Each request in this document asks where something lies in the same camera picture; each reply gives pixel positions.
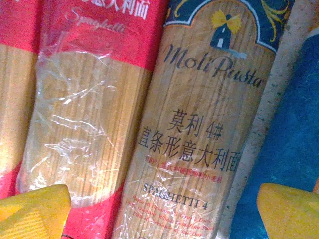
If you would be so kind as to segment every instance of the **red package label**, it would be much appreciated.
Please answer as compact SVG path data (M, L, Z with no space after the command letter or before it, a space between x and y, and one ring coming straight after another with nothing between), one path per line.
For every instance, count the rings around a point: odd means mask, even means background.
M0 1L0 43L38 53L40 0Z
M10 173L0 176L0 200L15 195L15 183L21 163Z
M72 208L62 239L110 239L122 190L123 185L110 198L93 206Z
M44 5L45 56L84 51L153 70L167 1L55 0Z

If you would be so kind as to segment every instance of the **yellow plastic object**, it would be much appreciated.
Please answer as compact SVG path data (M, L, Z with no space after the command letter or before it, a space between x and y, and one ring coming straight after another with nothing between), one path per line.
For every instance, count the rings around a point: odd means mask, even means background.
M0 239L60 239L70 209L66 185L0 200Z
M319 195L262 184L257 207L270 239L319 239Z

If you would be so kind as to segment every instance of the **windmill logo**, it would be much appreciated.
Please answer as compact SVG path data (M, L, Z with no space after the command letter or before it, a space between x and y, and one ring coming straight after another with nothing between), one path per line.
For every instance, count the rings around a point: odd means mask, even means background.
M219 10L211 17L211 23L216 31L211 39L210 46L230 52L237 58L246 59L246 53L240 53L229 48L231 35L236 34L241 27L241 18L238 15L225 15L222 10Z

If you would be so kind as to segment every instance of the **blue package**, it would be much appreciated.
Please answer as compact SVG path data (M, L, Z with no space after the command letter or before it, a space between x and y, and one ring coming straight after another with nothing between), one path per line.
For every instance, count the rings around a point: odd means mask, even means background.
M237 204L230 239L268 239L256 204L262 183L311 192L318 175L319 34L303 43L293 77Z

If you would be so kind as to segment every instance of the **clear plastic wrap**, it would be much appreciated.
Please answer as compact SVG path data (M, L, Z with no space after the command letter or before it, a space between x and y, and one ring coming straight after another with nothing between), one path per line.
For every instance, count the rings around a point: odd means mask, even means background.
M67 184L65 237L111 236L164 13L160 0L44 4L35 108L17 190Z
M215 238L291 6L170 3L114 239Z
M31 120L41 2L0 1L0 199L15 193Z

